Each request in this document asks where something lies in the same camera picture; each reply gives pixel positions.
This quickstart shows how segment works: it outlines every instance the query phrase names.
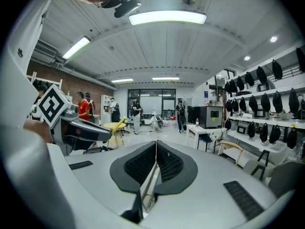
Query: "white ceiling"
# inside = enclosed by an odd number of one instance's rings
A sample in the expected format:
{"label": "white ceiling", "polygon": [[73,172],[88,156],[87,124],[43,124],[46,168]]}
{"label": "white ceiling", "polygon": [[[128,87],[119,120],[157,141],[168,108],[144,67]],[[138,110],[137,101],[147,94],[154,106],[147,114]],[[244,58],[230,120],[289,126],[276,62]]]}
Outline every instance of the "white ceiling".
{"label": "white ceiling", "polygon": [[[231,63],[248,67],[300,38],[276,0],[140,0],[139,12],[202,10],[206,24],[152,23],[132,26],[117,19],[114,9],[101,9],[76,0],[52,0],[41,40],[60,56],[84,35],[91,43],[66,66],[110,83],[133,78],[152,82],[152,76],[179,76],[176,85],[203,83]],[[269,39],[278,36],[278,41]],[[251,60],[244,61],[246,55]]]}

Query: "brick wall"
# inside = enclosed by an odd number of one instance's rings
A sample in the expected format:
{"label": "brick wall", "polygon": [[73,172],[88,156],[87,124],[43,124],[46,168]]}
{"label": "brick wall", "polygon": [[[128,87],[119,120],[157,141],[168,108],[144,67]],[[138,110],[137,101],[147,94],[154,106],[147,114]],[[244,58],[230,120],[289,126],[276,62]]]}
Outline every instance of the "brick wall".
{"label": "brick wall", "polygon": [[77,104],[75,102],[75,94],[77,92],[83,92],[84,94],[87,92],[91,93],[91,99],[95,104],[96,115],[100,114],[101,95],[113,96],[113,90],[111,89],[105,88],[92,82],[88,82],[81,78],[67,74],[63,71],[39,64],[35,61],[30,61],[27,75],[33,75],[34,71],[37,72],[38,78],[43,78],[55,82],[59,82],[62,79],[61,90],[64,94],[68,94],[68,91],[70,91],[70,96],[73,97],[72,101],[74,104]]}

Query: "red shirt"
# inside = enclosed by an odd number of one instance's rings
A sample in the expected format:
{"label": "red shirt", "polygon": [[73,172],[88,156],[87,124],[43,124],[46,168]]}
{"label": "red shirt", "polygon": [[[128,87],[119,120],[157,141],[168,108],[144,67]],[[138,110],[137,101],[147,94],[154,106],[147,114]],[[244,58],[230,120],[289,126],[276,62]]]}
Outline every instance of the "red shirt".
{"label": "red shirt", "polygon": [[[86,110],[89,111],[89,104],[87,101],[83,100],[81,103],[78,104],[78,114],[79,115],[84,114],[86,113]],[[89,121],[89,115],[82,116],[80,118]]]}

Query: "white floor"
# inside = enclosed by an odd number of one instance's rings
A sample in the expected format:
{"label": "white floor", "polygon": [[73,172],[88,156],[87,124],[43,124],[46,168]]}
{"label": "white floor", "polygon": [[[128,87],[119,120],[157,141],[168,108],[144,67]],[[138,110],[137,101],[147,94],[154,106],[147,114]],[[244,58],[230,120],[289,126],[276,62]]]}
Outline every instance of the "white floor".
{"label": "white floor", "polygon": [[[170,125],[165,126],[163,129],[158,131],[151,131],[152,128],[147,125],[142,125],[140,128],[140,133],[138,135],[135,135],[133,133],[133,128],[125,128],[126,131],[129,131],[130,133],[124,133],[123,141],[124,145],[122,144],[122,140],[120,139],[120,135],[117,133],[118,138],[118,144],[119,148],[128,148],[128,146],[142,143],[142,142],[148,142],[148,141],[156,141],[156,140],[162,140],[172,143],[177,143],[181,145],[186,145],[189,147],[193,147],[194,145],[194,135],[190,133],[187,143],[185,144],[185,137],[186,133],[180,134],[178,131],[178,125]],[[97,143],[99,146],[105,145],[102,142]],[[114,137],[111,138],[109,147],[116,148],[116,143],[114,141]],[[219,146],[216,146],[215,149],[215,155],[218,153]],[[214,145],[211,146],[210,149],[207,150],[209,153],[213,153]],[[205,143],[199,142],[199,150],[205,151]]]}

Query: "hand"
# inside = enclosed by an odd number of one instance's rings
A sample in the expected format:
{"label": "hand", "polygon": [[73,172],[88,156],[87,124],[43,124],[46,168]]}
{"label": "hand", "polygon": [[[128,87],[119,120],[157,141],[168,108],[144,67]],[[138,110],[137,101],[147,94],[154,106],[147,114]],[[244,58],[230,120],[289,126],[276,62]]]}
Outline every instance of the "hand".
{"label": "hand", "polygon": [[27,119],[23,126],[24,129],[40,135],[46,143],[52,143],[50,128],[46,122]]}

